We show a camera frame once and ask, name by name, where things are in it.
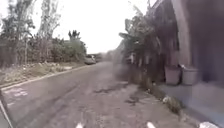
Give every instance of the dirt road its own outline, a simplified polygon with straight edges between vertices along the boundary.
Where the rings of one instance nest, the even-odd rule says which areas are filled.
[[[115,77],[111,63],[4,90],[18,128],[192,128],[161,102]]]

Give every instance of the white sky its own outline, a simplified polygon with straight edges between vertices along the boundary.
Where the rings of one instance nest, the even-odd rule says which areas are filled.
[[[142,12],[146,11],[148,0],[130,1]],[[40,23],[41,2],[42,0],[37,0],[35,4],[33,20],[37,28]],[[87,45],[88,53],[116,48],[121,41],[118,33],[125,32],[125,18],[134,15],[128,0],[59,0],[59,5],[62,17],[54,36],[68,39],[69,30],[78,30]],[[7,15],[7,0],[0,0],[0,15]]]

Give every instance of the concrete wall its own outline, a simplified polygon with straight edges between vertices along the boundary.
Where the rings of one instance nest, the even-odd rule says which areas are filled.
[[[188,12],[193,64],[203,80],[224,83],[224,1],[182,1]]]
[[[171,0],[178,26],[178,39],[180,47],[179,63],[190,66],[192,64],[191,43],[189,35],[188,11],[186,0]]]

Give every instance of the car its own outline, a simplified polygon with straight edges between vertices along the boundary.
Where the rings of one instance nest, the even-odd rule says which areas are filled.
[[[87,55],[85,57],[85,64],[87,64],[87,65],[96,64],[96,59],[94,58],[94,56]]]

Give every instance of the gray bucket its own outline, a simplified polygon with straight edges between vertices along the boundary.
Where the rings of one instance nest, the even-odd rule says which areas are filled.
[[[180,81],[181,70],[178,67],[165,67],[166,84],[177,85]]]
[[[182,83],[184,85],[194,85],[198,82],[198,70],[184,67],[182,70]]]

